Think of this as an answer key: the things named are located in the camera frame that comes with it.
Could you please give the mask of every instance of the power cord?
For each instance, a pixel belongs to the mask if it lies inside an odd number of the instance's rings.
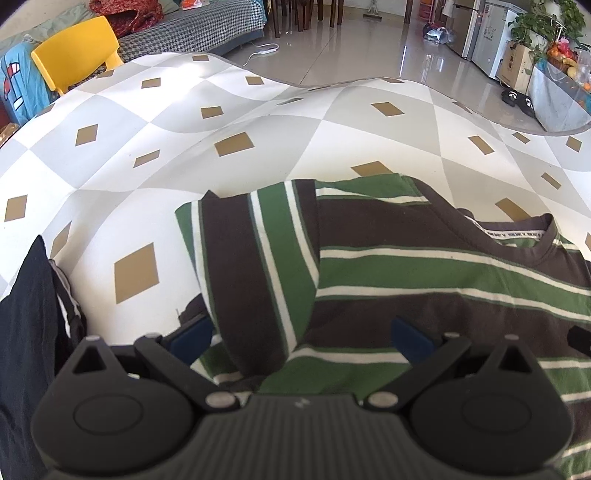
[[[256,48],[271,47],[271,48],[268,48],[267,50],[256,51],[256,52],[251,53],[251,55],[248,57],[248,60],[243,65],[243,67],[248,65],[248,62],[251,61],[251,58],[253,58],[255,55],[267,55],[268,53],[273,53],[273,52],[276,52],[277,50],[279,50],[279,45],[277,43],[265,43],[264,45],[255,45],[255,47]]]

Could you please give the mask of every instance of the shirt sleeve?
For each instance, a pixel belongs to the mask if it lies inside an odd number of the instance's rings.
[[[176,215],[229,356],[244,376],[281,368],[307,329],[318,286],[314,181],[204,197]]]

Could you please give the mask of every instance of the red cloth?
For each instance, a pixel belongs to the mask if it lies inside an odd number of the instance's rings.
[[[89,6],[107,18],[117,38],[144,30],[164,18],[158,0],[90,0]]]

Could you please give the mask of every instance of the black slipper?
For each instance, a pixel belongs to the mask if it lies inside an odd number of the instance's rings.
[[[501,93],[501,99],[509,106],[515,106],[517,103],[517,96],[519,95],[518,92],[514,91],[511,88],[506,88]]]
[[[521,108],[521,111],[526,115],[535,118],[534,105],[531,103],[531,98],[523,93],[520,93],[517,97],[517,105]]]

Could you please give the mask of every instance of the refrigerator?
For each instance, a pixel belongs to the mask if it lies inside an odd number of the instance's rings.
[[[452,16],[446,23],[453,40],[447,46],[460,57],[470,60],[480,30],[484,0],[455,0],[454,3]]]
[[[511,40],[509,23],[525,10],[502,0],[486,0],[482,25],[476,40],[472,61],[490,78],[496,71]]]

